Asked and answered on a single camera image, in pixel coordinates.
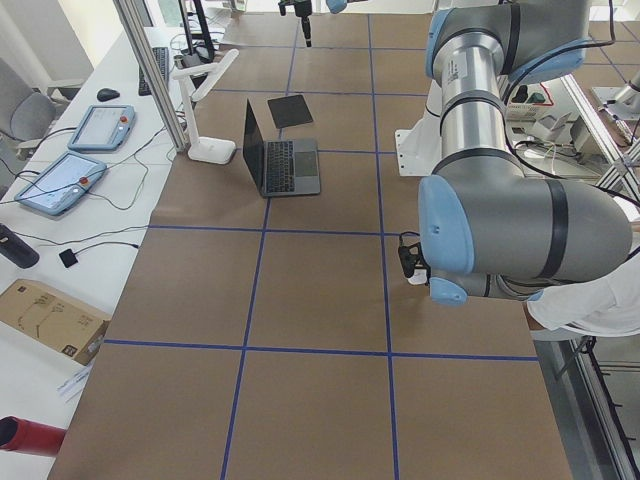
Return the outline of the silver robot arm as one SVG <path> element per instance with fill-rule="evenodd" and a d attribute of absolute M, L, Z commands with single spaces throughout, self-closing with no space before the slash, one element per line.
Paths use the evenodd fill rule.
<path fill-rule="evenodd" d="M 327 0 L 326 5 L 332 14 L 342 12 L 349 3 L 355 3 L 358 0 Z M 280 0 L 278 2 L 279 12 L 281 16 L 285 16 L 287 8 L 292 7 L 294 14 L 300 19 L 305 44 L 307 47 L 312 46 L 312 34 L 310 17 L 313 14 L 311 0 Z"/>
<path fill-rule="evenodd" d="M 538 83 L 577 69 L 589 9 L 516 1 L 433 16 L 426 73 L 442 90 L 441 158 L 418 190 L 433 301 L 506 298 L 508 280 L 587 282 L 628 258 L 631 227 L 613 199 L 576 180 L 526 176 L 506 142 L 499 77 Z"/>

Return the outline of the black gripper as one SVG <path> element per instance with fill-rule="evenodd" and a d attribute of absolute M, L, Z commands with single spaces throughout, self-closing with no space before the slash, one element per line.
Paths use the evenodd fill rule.
<path fill-rule="evenodd" d="M 426 262 L 422 253 L 420 240 L 412 244 L 407 244 L 404 240 L 404 237 L 407 235 L 417 237 L 418 233 L 405 231 L 401 232 L 398 236 L 399 244 L 397 252 L 404 277 L 407 280 L 408 277 L 413 275 L 416 269 L 426 269 L 430 273 L 431 278 L 431 266 Z"/>
<path fill-rule="evenodd" d="M 294 14 L 301 18 L 301 27 L 307 47 L 312 46 L 310 15 L 313 13 L 311 0 L 279 0 L 278 8 L 281 16 L 287 14 L 287 8 L 292 7 Z"/>

